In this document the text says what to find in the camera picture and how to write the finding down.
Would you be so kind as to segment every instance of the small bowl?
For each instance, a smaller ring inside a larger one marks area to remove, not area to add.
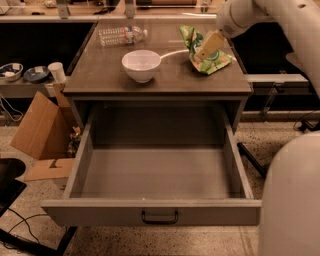
[[[31,83],[42,83],[48,79],[50,71],[45,66],[29,68],[23,75],[23,78]]]
[[[0,67],[0,80],[14,82],[21,77],[23,66],[20,63],[9,63]]]
[[[160,63],[160,55],[149,50],[132,51],[122,58],[122,66],[128,76],[138,83],[150,81]]]

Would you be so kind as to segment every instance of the clear water bottle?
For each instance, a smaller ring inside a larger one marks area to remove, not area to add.
[[[137,26],[108,28],[99,30],[102,46],[133,45],[148,36],[148,31]]]

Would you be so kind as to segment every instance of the paper cup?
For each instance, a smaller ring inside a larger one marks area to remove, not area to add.
[[[61,62],[53,62],[48,66],[51,74],[56,80],[57,83],[64,83],[66,79],[66,75],[64,74],[63,65]]]

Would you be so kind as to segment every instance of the floor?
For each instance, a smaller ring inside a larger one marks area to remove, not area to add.
[[[295,136],[295,122],[241,122],[236,139],[243,142],[262,164],[268,164],[277,151]],[[35,163],[31,157],[9,146],[17,127],[0,127],[0,157],[16,157],[27,165],[27,171]],[[261,198],[263,179],[243,158],[251,187],[256,198]],[[65,227],[57,226],[41,209],[44,199],[62,196],[61,186],[54,180],[26,182],[27,188],[11,206],[28,219],[32,233],[41,244],[57,248]],[[9,231],[21,219],[7,211],[0,220],[0,228]],[[12,234],[30,239],[27,225],[21,223]],[[213,227],[83,227],[79,228],[65,255],[217,255],[254,256],[258,250],[257,226]],[[0,244],[0,255],[27,255],[10,250]]]

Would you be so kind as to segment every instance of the green snack bag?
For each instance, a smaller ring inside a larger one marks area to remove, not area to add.
[[[201,47],[204,39],[203,35],[196,28],[191,26],[184,25],[181,26],[179,30],[185,45],[189,49],[189,59],[200,73],[210,75],[231,63],[232,58],[221,50],[213,52],[204,60],[196,59],[195,54]]]

